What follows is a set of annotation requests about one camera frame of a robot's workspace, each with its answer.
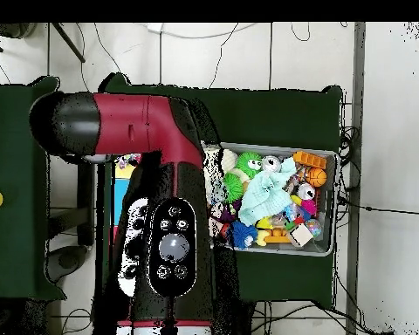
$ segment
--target white tile floor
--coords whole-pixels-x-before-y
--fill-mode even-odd
[[[117,72],[115,63],[102,49],[93,24],[80,24],[85,38],[84,78],[90,91],[109,72]],[[119,68],[132,83],[156,84],[160,82],[159,38],[148,33],[138,24],[97,24],[100,40],[113,56]],[[167,31],[185,35],[207,35],[231,31],[232,24],[166,24]],[[294,24],[296,32],[306,30],[304,23]],[[311,41],[298,42],[290,33],[289,23],[274,24],[272,86],[319,90],[327,85],[341,85],[352,98],[352,71],[354,51],[354,27],[343,29],[339,24],[312,23]],[[65,32],[82,51],[82,37],[76,24],[64,24]],[[258,24],[245,31],[235,33],[223,49],[214,87],[237,87],[266,89],[268,87],[268,43],[270,26]],[[162,83],[207,87],[214,77],[216,62],[220,56],[220,38],[177,39],[167,35],[162,40]],[[26,39],[0,38],[5,49],[0,53],[0,63],[12,83],[28,84],[47,73],[47,27],[38,24],[33,34]],[[326,48],[333,54],[326,53]],[[50,74],[60,78],[60,89],[64,92],[84,91],[80,62],[72,51],[51,28]],[[0,83],[7,83],[0,70]],[[351,110],[347,106],[347,122]],[[53,207],[74,207],[76,205],[76,168],[60,159],[51,161],[51,205]],[[339,230],[338,272],[346,283],[347,227]],[[74,236],[60,235],[52,240],[51,249],[74,243]],[[67,295],[66,301],[51,305],[50,316],[66,316],[72,310],[83,308],[90,311],[94,285],[94,252],[92,249],[80,270],[61,281]],[[307,302],[273,303],[273,317],[282,316]],[[338,288],[336,308],[345,311],[346,294]],[[258,304],[264,311],[264,304]],[[83,316],[84,312],[75,315]],[[252,327],[261,322],[255,318]],[[50,318],[52,335],[59,335],[64,318]],[[74,331],[88,324],[87,318],[70,318],[65,331]],[[92,327],[82,332],[66,335],[90,335]],[[255,335],[263,335],[264,327]],[[274,322],[271,335],[345,335],[344,330],[323,311],[307,308],[295,312],[290,318]]]

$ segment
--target plush toy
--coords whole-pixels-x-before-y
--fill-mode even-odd
[[[233,203],[234,201],[242,198],[242,195],[244,195],[244,187],[242,186],[242,182],[239,177],[229,172],[224,176],[223,183],[226,188],[226,201],[228,203]]]
[[[233,245],[240,249],[248,248],[258,239],[258,231],[254,226],[245,226],[240,221],[234,221],[230,226]]]
[[[203,161],[203,175],[205,178],[205,190],[207,203],[211,204],[214,189],[220,181],[223,180],[232,168],[235,167],[237,154],[229,149],[221,149],[218,147],[206,147],[205,159]]]
[[[279,158],[273,155],[266,155],[262,159],[261,168],[263,171],[279,172],[281,170],[281,162]]]
[[[228,189],[221,180],[216,180],[211,194],[211,205],[225,202],[228,198]]]
[[[211,207],[211,216],[221,223],[230,223],[237,219],[237,213],[241,208],[242,201],[239,199],[233,203],[217,203]]]
[[[310,215],[315,215],[317,213],[317,206],[315,201],[312,199],[301,201],[301,208],[308,212]]]
[[[250,180],[261,170],[261,156],[253,152],[245,152],[237,157],[236,166],[229,171],[235,174],[243,184],[244,193]]]

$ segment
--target green surface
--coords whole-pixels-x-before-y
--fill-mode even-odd
[[[28,113],[58,80],[0,85],[0,297],[61,299],[45,277],[45,151],[31,136]]]
[[[127,85],[116,74],[110,93],[199,99],[209,110],[221,141],[329,150],[338,153],[342,91],[245,91],[171,85]],[[201,140],[205,140],[199,130]],[[333,253],[325,257],[237,253],[240,295],[244,300],[315,300],[332,305]]]

